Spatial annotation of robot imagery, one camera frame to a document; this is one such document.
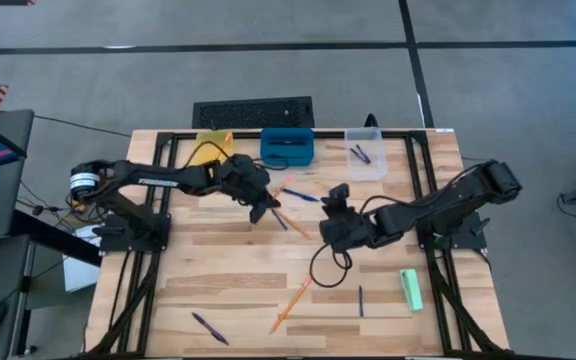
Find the desk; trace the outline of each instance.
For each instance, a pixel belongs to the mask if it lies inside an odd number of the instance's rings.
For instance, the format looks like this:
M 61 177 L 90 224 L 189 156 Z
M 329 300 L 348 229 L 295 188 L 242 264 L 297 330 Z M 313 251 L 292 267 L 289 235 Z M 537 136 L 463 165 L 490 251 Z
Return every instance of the desk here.
M 135 131 L 128 159 L 150 164 L 156 135 L 156 131 Z M 457 139 L 453 132 L 429 130 L 427 135 L 441 186 L 462 169 Z M 310 167 L 271 171 L 271 177 L 279 184 L 290 173 L 296 179 L 290 187 L 313 196 L 326 195 L 333 186 L 348 182 L 349 204 L 354 206 L 376 194 L 413 200 L 404 142 L 384 142 L 389 172 L 379 182 L 349 180 L 343 139 L 318 139 Z M 179 143 L 177 167 L 183 165 L 193 147 L 194 140 Z M 238 153 L 253 158 L 259 155 L 258 140 L 235 138 L 235 147 Z M 132 186 L 122 192 L 136 203 L 143 203 L 146 188 Z M 355 265 L 345 282 L 334 289 L 312 284 L 287 320 L 268 335 L 278 314 L 306 279 L 309 261 L 322 244 L 318 223 L 324 213 L 320 206 L 287 194 L 279 200 L 283 212 L 298 220 L 313 240 L 293 229 L 283 231 L 271 214 L 252 226 L 248 209 L 226 196 L 196 198 L 172 192 L 173 226 L 159 267 L 148 357 L 442 354 L 426 260 L 417 247 L 415 231 L 388 247 L 352 250 Z M 374 201 L 369 208 L 382 204 Z M 453 253 L 464 305 L 494 342 L 507 347 L 488 266 L 472 251 Z M 107 330 L 123 258 L 123 253 L 114 253 L 102 262 L 86 332 L 89 346 L 98 343 Z M 407 308 L 398 274 L 402 268 L 415 268 L 420 277 L 424 310 L 419 313 Z M 340 275 L 331 253 L 323 252 L 316 262 L 315 276 L 331 283 Z M 358 313 L 359 285 L 364 289 L 364 318 Z M 124 280 L 118 311 L 125 303 L 127 287 Z M 191 317 L 191 312 L 202 315 L 231 345 L 216 341 Z M 447 312 L 453 347 L 457 348 L 454 315 L 449 307 Z M 135 348 L 140 319 L 138 312 L 133 317 L 128 350 Z

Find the purple pen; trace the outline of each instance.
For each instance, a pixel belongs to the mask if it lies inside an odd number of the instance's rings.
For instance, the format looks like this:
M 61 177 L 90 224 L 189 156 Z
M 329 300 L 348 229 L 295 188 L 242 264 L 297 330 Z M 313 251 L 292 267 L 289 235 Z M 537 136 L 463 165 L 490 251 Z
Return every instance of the purple pen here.
M 213 329 L 212 326 L 208 325 L 206 320 L 204 320 L 201 316 L 199 316 L 195 313 L 192 313 L 192 317 L 194 317 L 195 320 L 199 321 L 199 323 L 201 325 L 203 325 L 206 329 L 208 329 L 208 331 L 210 331 L 210 334 L 212 336 L 214 336 L 215 339 L 217 339 L 218 341 L 221 341 L 222 343 L 230 346 L 230 344 L 228 344 L 228 341 L 223 336 L 221 336 L 221 334 L 218 333 L 217 330 Z

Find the pencil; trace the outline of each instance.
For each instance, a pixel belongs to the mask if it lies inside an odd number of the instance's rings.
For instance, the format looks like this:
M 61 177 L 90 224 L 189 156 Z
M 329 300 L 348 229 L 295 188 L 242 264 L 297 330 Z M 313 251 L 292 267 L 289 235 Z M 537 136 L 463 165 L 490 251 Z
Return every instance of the pencil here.
M 284 190 L 284 188 L 286 186 L 290 185 L 290 183 L 293 182 L 294 180 L 295 180 L 295 178 L 292 175 L 286 176 L 284 183 L 281 184 L 281 186 L 275 190 L 275 192 L 272 194 L 272 197 L 276 198 L 277 195 L 281 194 L 281 192 Z
M 284 219 L 285 222 L 290 224 L 290 226 L 294 227 L 295 230 L 299 231 L 303 236 L 305 236 L 306 239 L 312 240 L 312 237 L 310 237 L 310 235 L 308 235 L 306 230 L 304 228 L 302 228 L 301 225 L 299 225 L 296 221 L 294 221 L 291 218 L 289 218 L 288 216 L 286 216 L 286 214 L 282 213 L 279 209 L 273 209 L 273 210 L 275 210 L 275 213 L 277 213 L 277 215 L 281 216 L 281 218 Z
M 292 300 L 290 300 L 290 304 L 288 304 L 284 312 L 281 313 L 279 319 L 275 321 L 275 324 L 272 326 L 272 329 L 270 329 L 270 334 L 272 334 L 273 332 L 275 332 L 275 330 L 277 330 L 281 322 L 284 321 L 284 319 L 286 318 L 292 307 L 295 306 L 297 301 L 299 301 L 299 298 L 301 297 L 301 295 L 304 294 L 304 291 L 306 291 L 306 288 L 308 287 L 308 285 L 310 285 L 311 282 L 312 279 L 310 278 L 310 276 L 308 276 L 306 282 L 301 286 L 301 289 L 299 289 L 299 291 L 297 292 L 297 295 L 295 295 L 295 297 L 293 297 Z

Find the orange pen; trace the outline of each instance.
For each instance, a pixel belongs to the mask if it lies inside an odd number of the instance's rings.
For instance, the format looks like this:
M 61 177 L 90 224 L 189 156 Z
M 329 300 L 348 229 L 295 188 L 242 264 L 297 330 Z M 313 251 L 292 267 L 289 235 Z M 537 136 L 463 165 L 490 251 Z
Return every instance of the orange pen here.
M 310 285 L 311 282 L 312 282 L 312 279 L 310 278 L 310 276 L 308 276 L 308 279 L 306 279 L 306 282 L 301 286 L 301 289 L 299 289 L 299 292 L 297 292 L 297 295 L 295 295 L 295 297 L 293 297 L 292 300 L 290 300 L 290 304 L 288 304 L 288 306 L 286 307 L 284 312 L 281 313 L 281 315 L 279 316 L 279 319 L 277 319 L 277 321 L 275 322 L 275 325 L 273 325 L 272 329 L 270 329 L 270 334 L 272 334 L 273 332 L 275 332 L 275 330 L 277 330 L 277 328 L 279 327 L 281 322 L 284 321 L 284 319 L 286 318 L 286 316 L 288 315 L 288 313 L 290 312 L 292 307 L 295 306 L 297 301 L 299 301 L 299 298 L 301 297 L 301 295 L 304 294 L 304 292 L 306 291 L 306 288 L 308 287 L 308 285 Z

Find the black floor stripe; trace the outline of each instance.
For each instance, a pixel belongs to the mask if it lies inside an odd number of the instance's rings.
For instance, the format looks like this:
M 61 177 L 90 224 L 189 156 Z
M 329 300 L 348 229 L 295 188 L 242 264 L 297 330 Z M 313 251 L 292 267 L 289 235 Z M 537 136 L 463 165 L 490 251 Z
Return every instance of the black floor stripe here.
M 155 45 L 133 47 L 0 48 L 0 55 L 131 54 L 283 50 L 382 50 L 406 49 L 403 42 L 322 42 L 270 44 Z
M 418 49 L 531 49 L 576 48 L 576 40 L 419 42 Z
M 0 48 L 0 55 L 79 55 L 79 54 L 134 54 L 184 52 L 236 52 L 282 50 L 383 50 L 383 49 L 541 49 L 576 48 L 576 40 L 547 41 L 465 41 L 465 42 L 322 42 L 322 43 L 270 43 L 270 44 L 198 44 L 154 45 L 133 47 L 27 47 Z
M 430 101 L 428 100 L 428 92 L 426 90 L 426 82 L 424 81 L 424 72 L 421 68 L 421 60 L 419 59 L 419 52 L 417 51 L 415 33 L 412 28 L 412 18 L 410 17 L 410 9 L 406 0 L 399 0 L 399 9 L 401 11 L 401 19 L 404 24 L 404 32 L 406 33 L 406 44 L 408 45 L 408 55 L 410 56 L 410 65 L 412 67 L 412 76 L 415 80 L 415 88 L 417 89 L 417 96 L 419 106 L 421 107 L 421 117 L 424 127 L 434 128 L 435 121 L 432 118 L 432 111 L 430 110 Z

